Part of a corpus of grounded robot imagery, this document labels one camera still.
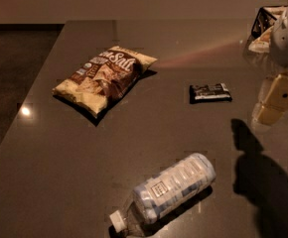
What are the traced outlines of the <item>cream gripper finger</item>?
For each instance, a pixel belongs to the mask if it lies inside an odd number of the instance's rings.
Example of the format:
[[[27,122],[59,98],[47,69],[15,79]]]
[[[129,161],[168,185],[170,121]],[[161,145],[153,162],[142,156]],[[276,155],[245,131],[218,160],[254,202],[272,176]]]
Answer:
[[[259,90],[259,94],[258,94],[258,101],[259,102],[263,102],[266,98],[266,96],[268,95],[268,92],[271,88],[273,82],[273,78],[272,77],[265,77],[264,80],[262,81],[260,90]]]
[[[276,123],[284,112],[261,104],[255,106],[255,120],[264,125]]]

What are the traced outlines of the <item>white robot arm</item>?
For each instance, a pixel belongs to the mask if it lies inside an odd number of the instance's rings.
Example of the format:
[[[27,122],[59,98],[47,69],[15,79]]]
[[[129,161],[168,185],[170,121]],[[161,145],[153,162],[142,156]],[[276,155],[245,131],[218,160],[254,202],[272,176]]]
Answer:
[[[254,40],[249,50],[261,59],[259,64],[266,68],[253,110],[253,120],[271,126],[288,110],[288,5],[263,7],[260,9],[253,30]]]

